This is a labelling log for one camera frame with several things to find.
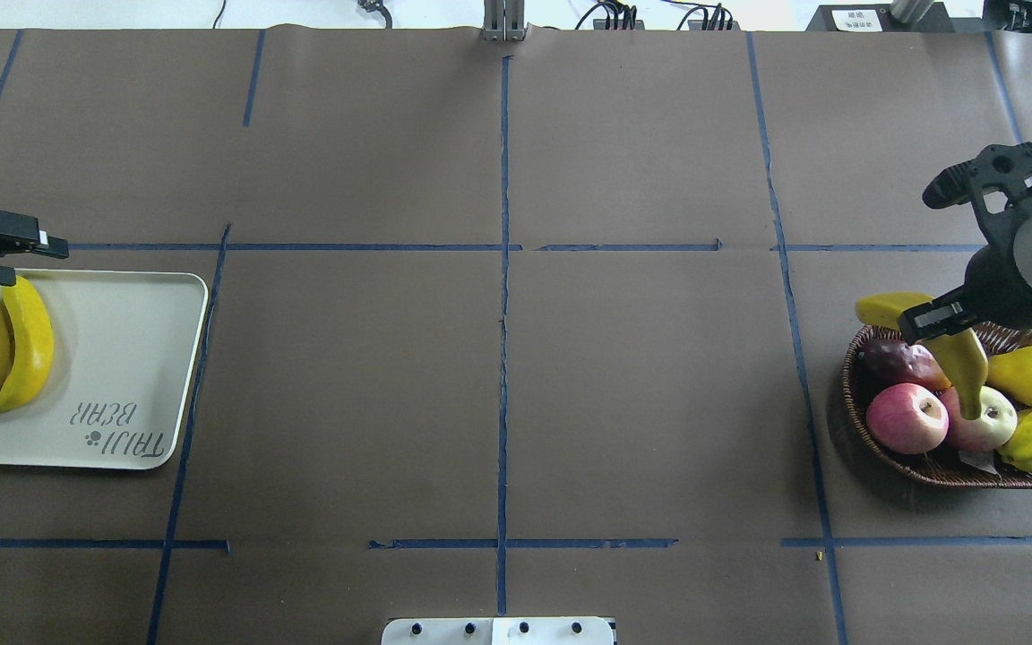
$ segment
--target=woven basket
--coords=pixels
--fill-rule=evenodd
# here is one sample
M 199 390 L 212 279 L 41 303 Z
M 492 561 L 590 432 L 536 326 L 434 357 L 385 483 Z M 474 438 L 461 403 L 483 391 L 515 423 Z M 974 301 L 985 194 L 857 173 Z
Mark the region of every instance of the woven basket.
M 1017 331 L 985 322 L 974 327 L 988 355 L 1006 354 L 1021 347 L 1032 346 L 1032 330 Z M 876 444 L 866 427 L 867 406 L 885 386 L 878 383 L 865 368 L 860 367 L 856 356 L 863 344 L 871 338 L 901 338 L 896 330 L 865 326 L 851 341 L 843 360 L 842 405 L 832 405 L 832 442 L 847 464 L 864 457 L 864 449 L 880 458 L 906 478 L 941 487 L 1032 487 L 1032 473 L 1025 473 L 1006 465 L 995 458 L 993 475 L 963 464 L 958 451 L 942 445 L 923 454 L 899 454 Z M 1021 405 L 1014 401 L 1021 410 Z

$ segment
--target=white tray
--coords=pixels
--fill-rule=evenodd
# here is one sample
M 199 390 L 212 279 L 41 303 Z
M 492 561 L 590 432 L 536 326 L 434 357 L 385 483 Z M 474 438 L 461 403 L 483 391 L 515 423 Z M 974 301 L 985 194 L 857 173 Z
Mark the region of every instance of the white tray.
M 20 268 L 54 325 L 37 398 L 0 414 L 0 464 L 144 471 L 178 444 L 208 291 L 192 273 Z

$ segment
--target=red apple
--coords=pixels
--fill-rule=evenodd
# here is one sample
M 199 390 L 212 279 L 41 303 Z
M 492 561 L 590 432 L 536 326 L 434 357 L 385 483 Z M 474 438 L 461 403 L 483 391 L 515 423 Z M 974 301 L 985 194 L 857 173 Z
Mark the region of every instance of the red apple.
M 867 407 L 867 429 L 878 444 L 902 454 L 938 448 L 947 424 L 941 400 L 917 384 L 892 385 Z
M 1017 411 L 1002 392 L 982 385 L 978 393 L 981 414 L 970 420 L 962 416 L 958 404 L 958 390 L 950 388 L 942 392 L 942 404 L 949 416 L 946 445 L 959 450 L 982 452 L 1006 444 L 1017 429 Z

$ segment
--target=metal bracket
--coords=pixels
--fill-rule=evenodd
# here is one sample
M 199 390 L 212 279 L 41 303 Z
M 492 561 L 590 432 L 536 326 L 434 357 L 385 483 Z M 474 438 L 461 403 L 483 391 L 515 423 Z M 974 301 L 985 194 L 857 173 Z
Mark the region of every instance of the metal bracket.
M 381 645 L 615 645 L 614 625 L 596 616 L 397 619 Z
M 524 0 L 484 0 L 484 40 L 524 40 Z

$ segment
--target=gray table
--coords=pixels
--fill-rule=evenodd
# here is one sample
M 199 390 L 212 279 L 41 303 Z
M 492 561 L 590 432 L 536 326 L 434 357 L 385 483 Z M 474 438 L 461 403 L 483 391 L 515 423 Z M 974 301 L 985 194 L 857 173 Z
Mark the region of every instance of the gray table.
M 218 287 L 167 465 L 0 466 L 0 642 L 1032 642 L 1032 491 L 888 497 L 826 420 L 1015 139 L 1015 34 L 0 31 L 0 207 Z

